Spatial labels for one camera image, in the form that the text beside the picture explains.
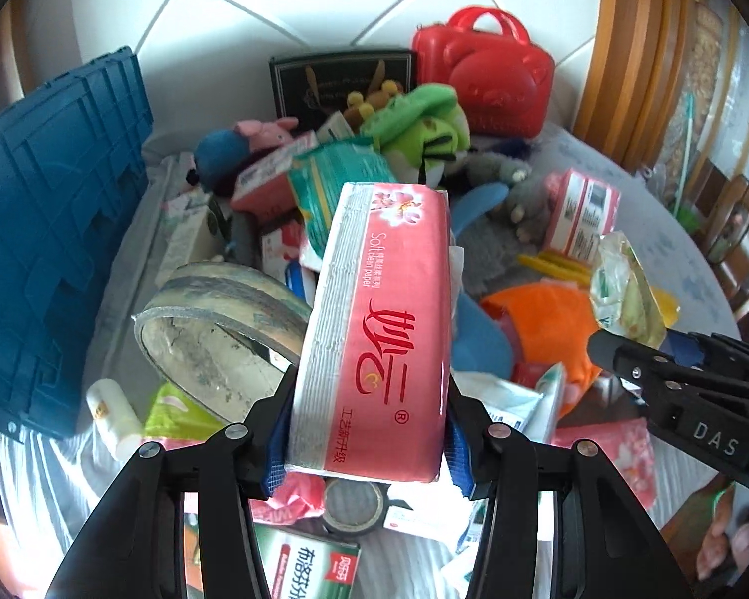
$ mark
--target orange cloth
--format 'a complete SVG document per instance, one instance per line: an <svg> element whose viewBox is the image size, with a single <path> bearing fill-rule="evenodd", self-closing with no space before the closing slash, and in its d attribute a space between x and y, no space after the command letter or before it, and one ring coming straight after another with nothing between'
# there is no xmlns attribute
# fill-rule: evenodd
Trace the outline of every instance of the orange cloth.
<svg viewBox="0 0 749 599"><path fill-rule="evenodd" d="M536 282L505 288L480 302L495 320L505 313L513 320L525 362L553 365L562 362L569 385L561 416L568 414L589 390L601 368L588 358L588 338L599 330L593 318L588 294L574 287L552 282Z"/></svg>

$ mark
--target white cylindrical container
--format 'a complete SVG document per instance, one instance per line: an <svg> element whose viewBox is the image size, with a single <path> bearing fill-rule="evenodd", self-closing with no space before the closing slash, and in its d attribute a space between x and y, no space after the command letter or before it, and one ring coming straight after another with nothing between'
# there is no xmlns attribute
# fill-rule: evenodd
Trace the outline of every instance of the white cylindrical container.
<svg viewBox="0 0 749 599"><path fill-rule="evenodd" d="M142 429L119 383L101 378L88 388L86 402L103 443L124 464L140 446Z"/></svg>

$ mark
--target silver bolt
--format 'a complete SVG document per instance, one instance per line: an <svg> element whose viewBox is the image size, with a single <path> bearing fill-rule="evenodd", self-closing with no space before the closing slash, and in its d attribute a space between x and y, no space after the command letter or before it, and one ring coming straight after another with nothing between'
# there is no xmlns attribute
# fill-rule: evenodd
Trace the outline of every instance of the silver bolt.
<svg viewBox="0 0 749 599"><path fill-rule="evenodd" d="M585 457L594 457L599 452L599 446L588 439L577 444L577 452Z"/></svg>
<svg viewBox="0 0 749 599"><path fill-rule="evenodd" d="M225 437L228 439L243 439L247 433L247 426L244 423L231 423L225 428Z"/></svg>
<svg viewBox="0 0 749 599"><path fill-rule="evenodd" d="M488 434L494 439L507 439L510 436L510 426L504 423L492 423L488 426Z"/></svg>
<svg viewBox="0 0 749 599"><path fill-rule="evenodd" d="M139 449L139 457L142 459L149 459L155 457L161 452L161 446L158 442L147 442L143 443Z"/></svg>

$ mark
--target green wipes package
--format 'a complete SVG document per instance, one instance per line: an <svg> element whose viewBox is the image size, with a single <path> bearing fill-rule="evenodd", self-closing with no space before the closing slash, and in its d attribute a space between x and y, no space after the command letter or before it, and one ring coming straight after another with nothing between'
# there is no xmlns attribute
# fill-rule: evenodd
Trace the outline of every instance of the green wipes package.
<svg viewBox="0 0 749 599"><path fill-rule="evenodd" d="M388 161L367 137L322 144L296 155L288 172L305 233L314 252L324 256L333 213L347 182L396 182Z"/></svg>
<svg viewBox="0 0 749 599"><path fill-rule="evenodd" d="M360 547L256 525L272 599L347 599Z"/></svg>

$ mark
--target blue plastic crate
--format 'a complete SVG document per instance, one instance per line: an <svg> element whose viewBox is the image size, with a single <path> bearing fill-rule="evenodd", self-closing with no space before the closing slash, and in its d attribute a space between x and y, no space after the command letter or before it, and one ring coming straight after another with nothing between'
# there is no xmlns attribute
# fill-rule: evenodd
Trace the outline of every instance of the blue plastic crate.
<svg viewBox="0 0 749 599"><path fill-rule="evenodd" d="M75 432L111 263L147 187L152 113L129 47L0 114L0 432Z"/></svg>

